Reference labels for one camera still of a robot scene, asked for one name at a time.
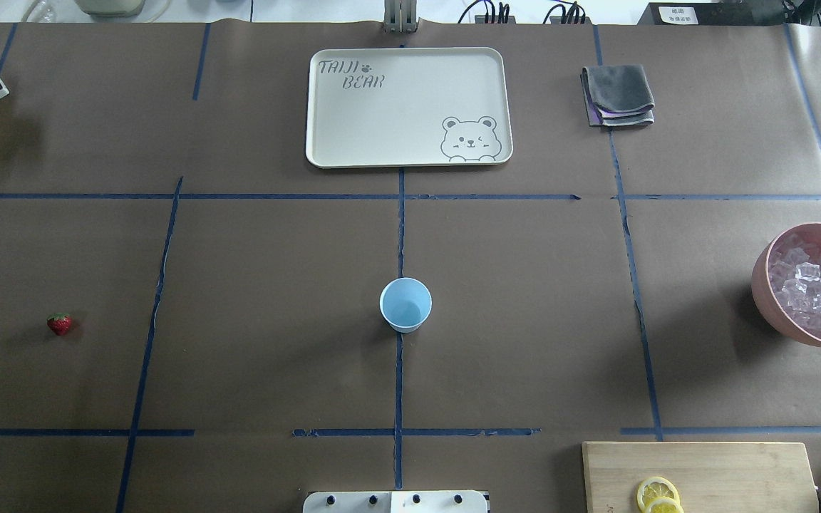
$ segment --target gray towel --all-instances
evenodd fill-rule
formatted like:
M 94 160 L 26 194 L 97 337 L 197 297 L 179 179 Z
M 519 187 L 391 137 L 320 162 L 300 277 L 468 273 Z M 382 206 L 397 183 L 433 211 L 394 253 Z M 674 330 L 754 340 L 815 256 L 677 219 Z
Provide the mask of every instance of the gray towel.
M 641 64 L 583 68 L 581 81 L 590 126 L 654 123 L 654 98 Z

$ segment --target label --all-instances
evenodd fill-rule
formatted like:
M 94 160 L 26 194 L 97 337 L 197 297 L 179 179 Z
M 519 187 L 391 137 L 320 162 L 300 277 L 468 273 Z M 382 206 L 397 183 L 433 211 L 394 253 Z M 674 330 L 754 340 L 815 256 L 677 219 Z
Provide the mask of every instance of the label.
M 377 90 L 385 85 L 385 75 L 378 75 L 371 65 L 353 59 L 319 61 L 316 72 L 336 76 L 336 83 L 343 90 Z
M 661 21 L 671 25 L 698 25 L 695 9 L 688 6 L 658 7 Z

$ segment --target lemon slice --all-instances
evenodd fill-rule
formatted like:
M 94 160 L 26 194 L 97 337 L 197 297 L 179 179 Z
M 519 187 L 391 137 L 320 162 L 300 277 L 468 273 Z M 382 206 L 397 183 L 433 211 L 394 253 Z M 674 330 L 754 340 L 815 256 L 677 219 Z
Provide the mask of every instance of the lemon slice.
M 683 507 L 676 500 L 670 497 L 658 497 L 649 502 L 644 513 L 683 513 Z
M 639 511 L 645 511 L 648 504 L 651 504 L 651 501 L 658 499 L 658 497 L 673 499 L 677 506 L 680 504 L 680 492 L 677 491 L 677 487 L 674 487 L 673 483 L 665 480 L 665 478 L 654 475 L 654 477 L 642 481 L 639 484 L 638 491 L 636 491 L 636 503 L 639 504 Z

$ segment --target bear illustration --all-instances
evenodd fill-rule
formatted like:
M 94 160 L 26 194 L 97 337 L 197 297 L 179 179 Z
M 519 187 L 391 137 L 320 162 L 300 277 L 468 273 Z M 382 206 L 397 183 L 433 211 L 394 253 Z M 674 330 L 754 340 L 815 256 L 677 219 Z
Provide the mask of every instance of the bear illustration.
M 502 150 L 502 143 L 496 138 L 496 120 L 490 116 L 476 121 L 445 118 L 443 129 L 443 153 L 449 162 L 495 162 Z

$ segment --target pink cup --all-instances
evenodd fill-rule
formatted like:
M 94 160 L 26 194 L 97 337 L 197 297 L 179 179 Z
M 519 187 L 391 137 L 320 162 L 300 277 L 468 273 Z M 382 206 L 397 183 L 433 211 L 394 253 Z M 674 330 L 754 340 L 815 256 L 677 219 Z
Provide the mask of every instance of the pink cup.
M 821 338 L 811 335 L 805 329 L 796 325 L 784 309 L 781 309 L 778 299 L 775 298 L 775 293 L 772 292 L 772 286 L 768 282 L 768 269 L 772 265 L 772 249 L 790 234 L 798 234 L 805 241 L 816 244 L 821 253 L 821 223 L 801 224 L 799 227 L 793 227 L 780 234 L 765 247 L 753 267 L 753 299 L 755 299 L 755 305 L 759 308 L 759 312 L 762 313 L 765 320 L 781 334 L 804 344 L 821 347 Z

